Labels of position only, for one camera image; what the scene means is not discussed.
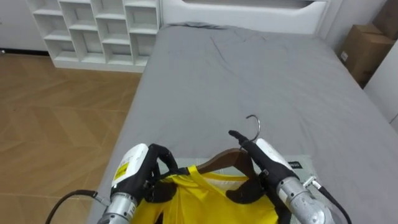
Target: wooden hanger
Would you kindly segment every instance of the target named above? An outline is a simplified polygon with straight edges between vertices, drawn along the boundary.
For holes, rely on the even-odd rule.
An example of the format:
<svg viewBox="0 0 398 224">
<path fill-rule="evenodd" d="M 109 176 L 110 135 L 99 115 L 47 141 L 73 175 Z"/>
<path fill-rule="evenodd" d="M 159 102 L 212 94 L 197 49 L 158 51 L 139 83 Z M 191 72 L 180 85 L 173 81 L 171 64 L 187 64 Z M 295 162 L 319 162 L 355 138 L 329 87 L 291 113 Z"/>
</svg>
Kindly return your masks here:
<svg viewBox="0 0 398 224">
<path fill-rule="evenodd" d="M 227 167 L 235 167 L 249 178 L 257 176 L 248 152 L 236 148 L 227 149 L 217 154 L 209 161 L 197 166 L 197 169 L 200 174 L 205 174 Z"/>
</svg>

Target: yellow garment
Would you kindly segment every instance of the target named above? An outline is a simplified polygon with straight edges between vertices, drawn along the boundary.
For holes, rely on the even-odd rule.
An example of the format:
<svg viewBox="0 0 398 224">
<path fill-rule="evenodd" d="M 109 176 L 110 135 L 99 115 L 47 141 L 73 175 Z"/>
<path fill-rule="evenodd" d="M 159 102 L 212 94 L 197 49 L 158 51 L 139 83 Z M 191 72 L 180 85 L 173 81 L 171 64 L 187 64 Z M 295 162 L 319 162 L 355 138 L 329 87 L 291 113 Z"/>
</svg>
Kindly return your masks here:
<svg viewBox="0 0 398 224">
<path fill-rule="evenodd" d="M 165 203 L 148 203 L 145 200 L 138 206 L 133 224 L 155 223 L 163 213 L 164 224 L 177 223 L 277 223 L 278 215 L 267 197 L 246 205 L 231 201 L 225 190 L 209 182 L 239 182 L 247 177 L 199 174 L 196 166 L 188 168 L 190 175 L 171 175 L 164 181 L 178 185 L 173 199 Z"/>
</svg>

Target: cube storage shelf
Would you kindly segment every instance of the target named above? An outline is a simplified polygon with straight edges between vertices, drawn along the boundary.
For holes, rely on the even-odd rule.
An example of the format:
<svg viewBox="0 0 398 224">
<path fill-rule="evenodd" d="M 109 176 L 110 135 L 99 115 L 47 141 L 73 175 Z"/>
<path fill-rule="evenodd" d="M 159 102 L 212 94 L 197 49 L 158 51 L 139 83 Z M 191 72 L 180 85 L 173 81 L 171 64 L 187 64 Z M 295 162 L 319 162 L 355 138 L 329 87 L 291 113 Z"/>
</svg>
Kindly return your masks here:
<svg viewBox="0 0 398 224">
<path fill-rule="evenodd" d="M 27 0 L 56 67 L 142 72 L 159 0 Z"/>
</svg>

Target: metal hanger hook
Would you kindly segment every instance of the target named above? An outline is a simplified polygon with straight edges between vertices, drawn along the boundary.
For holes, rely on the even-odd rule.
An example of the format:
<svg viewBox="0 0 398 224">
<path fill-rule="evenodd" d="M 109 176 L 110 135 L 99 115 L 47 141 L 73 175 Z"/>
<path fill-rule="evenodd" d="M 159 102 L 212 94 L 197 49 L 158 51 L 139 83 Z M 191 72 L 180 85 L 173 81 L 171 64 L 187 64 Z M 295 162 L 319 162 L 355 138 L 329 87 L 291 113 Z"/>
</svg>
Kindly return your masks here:
<svg viewBox="0 0 398 224">
<path fill-rule="evenodd" d="M 252 140 L 249 140 L 251 142 L 255 141 L 259 137 L 260 130 L 261 130 L 260 119 L 256 115 L 251 114 L 251 115 L 247 116 L 246 119 L 249 119 L 249 118 L 252 118 L 252 117 L 257 120 L 257 134 L 255 135 L 255 137 Z"/>
</svg>

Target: cardboard box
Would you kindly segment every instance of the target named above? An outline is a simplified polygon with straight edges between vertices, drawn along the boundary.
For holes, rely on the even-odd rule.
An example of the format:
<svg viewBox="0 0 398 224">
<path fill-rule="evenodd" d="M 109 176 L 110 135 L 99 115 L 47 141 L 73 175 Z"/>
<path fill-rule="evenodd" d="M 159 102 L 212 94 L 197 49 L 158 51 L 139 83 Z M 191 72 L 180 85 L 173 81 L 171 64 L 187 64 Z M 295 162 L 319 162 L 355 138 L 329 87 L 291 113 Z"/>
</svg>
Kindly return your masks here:
<svg viewBox="0 0 398 224">
<path fill-rule="evenodd" d="M 373 20 L 379 30 L 392 40 L 398 39 L 398 0 L 388 0 Z"/>
<path fill-rule="evenodd" d="M 338 56 L 354 79 L 365 85 L 384 60 L 394 41 L 374 26 L 354 25 Z"/>
</svg>

